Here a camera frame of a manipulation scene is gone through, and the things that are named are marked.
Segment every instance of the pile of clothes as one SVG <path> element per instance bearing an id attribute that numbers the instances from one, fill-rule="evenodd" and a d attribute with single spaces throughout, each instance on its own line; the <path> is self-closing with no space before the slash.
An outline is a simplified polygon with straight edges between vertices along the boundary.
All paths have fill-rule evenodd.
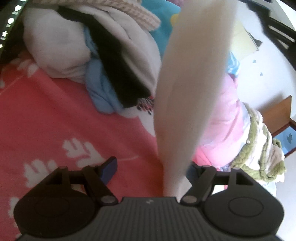
<path id="1" fill-rule="evenodd" d="M 165 0 L 33 0 L 23 39 L 51 78 L 85 84 L 99 112 L 151 114 L 161 59 L 180 8 Z M 230 53 L 227 72 L 239 63 Z"/>
<path id="2" fill-rule="evenodd" d="M 272 139 L 262 115 L 240 101 L 237 79 L 226 74 L 193 161 L 219 171 L 241 168 L 275 196 L 275 182 L 284 182 L 284 158 L 280 142 Z"/>
<path id="3" fill-rule="evenodd" d="M 179 12 L 166 0 L 33 0 L 24 12 L 23 39 L 51 78 L 85 84 L 99 112 L 137 106 L 151 114 Z M 215 111 L 193 160 L 221 171 L 240 167 L 267 186 L 283 181 L 284 155 L 260 113 L 239 100 L 239 67 L 230 52 Z"/>

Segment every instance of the light blue clothing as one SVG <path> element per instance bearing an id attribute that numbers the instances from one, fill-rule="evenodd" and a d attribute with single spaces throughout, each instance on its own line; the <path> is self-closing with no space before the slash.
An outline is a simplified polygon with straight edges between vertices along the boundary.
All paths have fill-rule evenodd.
<path id="1" fill-rule="evenodd" d="M 229 52 L 227 62 L 227 73 L 233 74 L 235 77 L 238 76 L 240 70 L 240 62 L 235 58 L 232 52 Z"/>
<path id="2" fill-rule="evenodd" d="M 84 37 L 87 47 L 90 49 L 92 56 L 86 67 L 85 85 L 99 112 L 111 114 L 121 112 L 124 108 L 118 100 L 116 92 L 111 85 L 103 64 L 97 52 L 97 46 L 92 41 L 89 29 L 84 28 Z"/>
<path id="3" fill-rule="evenodd" d="M 154 13 L 161 20 L 158 29 L 151 31 L 150 34 L 154 38 L 160 52 L 161 58 L 165 53 L 170 34 L 173 30 L 171 18 L 174 14 L 178 14 L 181 8 L 166 0 L 142 0 L 142 6 Z M 238 75 L 240 63 L 230 52 L 226 72 Z"/>

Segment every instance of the turquoise fabric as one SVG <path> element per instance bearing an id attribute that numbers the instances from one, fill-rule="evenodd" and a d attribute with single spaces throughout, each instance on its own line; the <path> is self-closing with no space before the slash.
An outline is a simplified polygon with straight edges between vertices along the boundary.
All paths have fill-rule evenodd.
<path id="1" fill-rule="evenodd" d="M 150 34 L 154 38 L 162 58 L 173 30 L 171 18 L 173 15 L 178 14 L 181 8 L 166 0 L 142 0 L 142 6 L 154 13 L 161 20 L 160 27 L 151 31 Z M 239 73 L 239 67 L 240 62 L 230 52 L 226 72 L 236 77 Z"/>

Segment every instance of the pink cloth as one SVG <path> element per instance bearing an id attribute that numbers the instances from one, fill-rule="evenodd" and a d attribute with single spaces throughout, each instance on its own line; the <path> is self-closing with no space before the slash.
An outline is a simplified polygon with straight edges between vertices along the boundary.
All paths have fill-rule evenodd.
<path id="1" fill-rule="evenodd" d="M 236 81 L 226 74 L 210 123 L 193 157 L 199 166 L 225 166 L 246 142 L 242 103 L 237 96 L 236 85 Z"/>
<path id="2" fill-rule="evenodd" d="M 175 5 L 179 6 L 179 7 L 183 7 L 184 5 L 184 0 L 167 0 L 171 3 L 174 3 Z"/>
<path id="3" fill-rule="evenodd" d="M 136 108 L 97 112 L 84 85 L 49 78 L 28 54 L 2 69 L 0 133 L 0 240 L 16 239 L 16 202 L 58 166 L 78 170 L 116 156 L 108 187 L 117 198 L 162 196 L 153 117 Z"/>

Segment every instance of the green fleece fabric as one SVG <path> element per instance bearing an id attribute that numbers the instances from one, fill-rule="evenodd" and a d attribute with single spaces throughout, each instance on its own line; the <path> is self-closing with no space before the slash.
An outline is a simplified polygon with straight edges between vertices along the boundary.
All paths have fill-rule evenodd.
<path id="1" fill-rule="evenodd" d="M 251 120 L 250 131 L 248 136 L 248 140 L 250 141 L 250 143 L 246 143 L 243 146 L 239 154 L 232 161 L 231 167 L 241 168 L 244 172 L 246 172 L 255 180 L 272 182 L 276 179 L 278 175 L 281 175 L 286 172 L 286 167 L 285 167 L 284 161 L 281 160 L 271 170 L 269 170 L 268 173 L 266 173 L 266 166 L 267 166 L 266 154 L 267 154 L 268 143 L 270 142 L 270 135 L 268 134 L 268 129 L 265 124 L 263 125 L 263 134 L 266 136 L 266 142 L 262 148 L 261 157 L 258 160 L 258 164 L 260 168 L 259 170 L 253 170 L 245 164 L 245 162 L 248 160 L 248 158 L 250 157 L 250 155 L 252 154 L 252 152 L 256 147 L 255 146 L 257 144 L 256 135 L 257 135 L 257 128 L 259 124 L 259 120 L 256 119 L 256 115 L 254 114 L 252 109 L 246 104 L 245 106 L 246 106 L 246 109 L 248 110 L 248 113 L 250 114 L 250 120 Z M 281 143 L 279 140 L 273 139 L 272 144 L 281 148 Z"/>

